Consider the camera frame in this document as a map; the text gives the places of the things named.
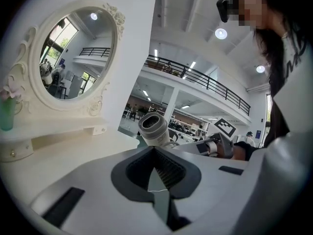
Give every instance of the green vase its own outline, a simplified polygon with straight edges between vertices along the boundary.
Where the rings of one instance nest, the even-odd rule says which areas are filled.
[[[0,128],[2,131],[9,131],[13,128],[15,105],[15,98],[0,99]]]

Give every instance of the black slot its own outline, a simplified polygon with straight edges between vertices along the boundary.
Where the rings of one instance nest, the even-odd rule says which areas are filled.
[[[60,228],[84,193],[85,191],[82,189],[71,187],[49,208],[43,218],[50,224]]]
[[[228,166],[221,166],[219,168],[219,170],[222,170],[222,171],[226,171],[226,172],[229,172],[229,173],[232,173],[232,174],[236,174],[236,175],[241,175],[243,173],[244,170],[242,169],[238,169],[238,168],[233,168],[233,167],[228,167]]]

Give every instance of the mirror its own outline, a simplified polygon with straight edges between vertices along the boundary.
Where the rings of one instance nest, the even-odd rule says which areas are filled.
[[[38,63],[49,94],[67,100],[88,91],[107,70],[113,37],[109,15],[98,7],[62,18],[47,35]]]

